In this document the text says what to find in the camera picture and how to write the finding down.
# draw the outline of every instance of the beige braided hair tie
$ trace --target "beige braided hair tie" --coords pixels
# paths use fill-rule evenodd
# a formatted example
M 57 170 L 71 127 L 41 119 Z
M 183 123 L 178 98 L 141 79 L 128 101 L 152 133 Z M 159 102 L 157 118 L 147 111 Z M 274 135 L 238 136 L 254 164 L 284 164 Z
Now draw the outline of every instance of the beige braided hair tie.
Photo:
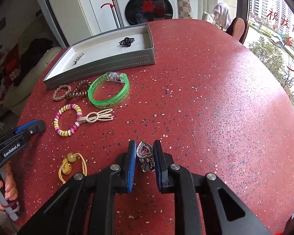
M 57 93 L 62 89 L 62 88 L 67 88 L 68 90 L 64 93 L 64 95 L 60 96 L 60 97 L 56 97 Z M 54 92 L 53 96 L 52 96 L 52 100 L 54 101 L 59 101 L 59 100 L 63 100 L 65 98 L 65 95 L 70 93 L 72 91 L 71 87 L 69 85 L 61 85 L 57 88 L 57 90 Z

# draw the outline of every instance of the checkered cloth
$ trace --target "checkered cloth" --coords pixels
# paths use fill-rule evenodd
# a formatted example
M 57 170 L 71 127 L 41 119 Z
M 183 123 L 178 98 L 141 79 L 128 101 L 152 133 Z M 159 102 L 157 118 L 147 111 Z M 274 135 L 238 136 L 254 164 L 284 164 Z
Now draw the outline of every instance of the checkered cloth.
M 190 18 L 192 17 L 189 15 L 191 12 L 191 5 L 190 0 L 177 0 L 177 6 L 179 8 L 179 18 Z

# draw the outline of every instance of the beige cushion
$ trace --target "beige cushion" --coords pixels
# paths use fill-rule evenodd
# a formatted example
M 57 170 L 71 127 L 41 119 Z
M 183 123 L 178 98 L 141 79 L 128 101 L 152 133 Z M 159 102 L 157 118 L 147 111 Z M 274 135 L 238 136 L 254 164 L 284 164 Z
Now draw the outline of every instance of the beige cushion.
M 11 109 L 11 107 L 17 105 L 19 102 L 27 98 L 33 91 L 43 71 L 48 67 L 51 61 L 61 50 L 61 47 L 54 47 L 48 50 L 39 60 L 37 65 L 27 73 L 27 75 L 17 87 L 11 86 L 4 97 L 2 104 L 3 107 Z

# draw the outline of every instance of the silver bolt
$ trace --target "silver bolt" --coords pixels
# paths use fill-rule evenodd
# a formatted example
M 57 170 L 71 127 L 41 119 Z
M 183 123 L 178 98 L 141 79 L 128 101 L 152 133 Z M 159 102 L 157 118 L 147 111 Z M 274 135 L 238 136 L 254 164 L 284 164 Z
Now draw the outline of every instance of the silver bolt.
M 178 164 L 171 164 L 170 168 L 173 169 L 173 170 L 179 170 L 180 166 Z
M 208 178 L 209 180 L 215 180 L 215 179 L 217 178 L 217 176 L 216 176 L 215 174 L 213 174 L 213 173 L 208 173 L 208 174 L 207 174 L 207 178 Z
M 110 166 L 110 169 L 111 169 L 111 170 L 118 170 L 118 169 L 120 169 L 120 165 L 118 165 L 118 164 L 112 164 L 112 165 Z
M 75 180 L 81 180 L 83 178 L 83 174 L 81 174 L 81 173 L 76 173 L 75 175 L 74 175 L 74 179 Z

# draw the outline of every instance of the triangular cutout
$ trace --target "triangular cutout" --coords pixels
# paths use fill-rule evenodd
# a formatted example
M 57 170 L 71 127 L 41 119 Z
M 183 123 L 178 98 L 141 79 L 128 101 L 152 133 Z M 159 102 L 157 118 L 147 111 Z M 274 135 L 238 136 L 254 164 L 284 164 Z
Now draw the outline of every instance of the triangular cutout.
M 241 209 L 241 207 L 223 188 L 218 188 L 218 194 L 228 221 L 234 221 L 245 216 L 244 210 Z

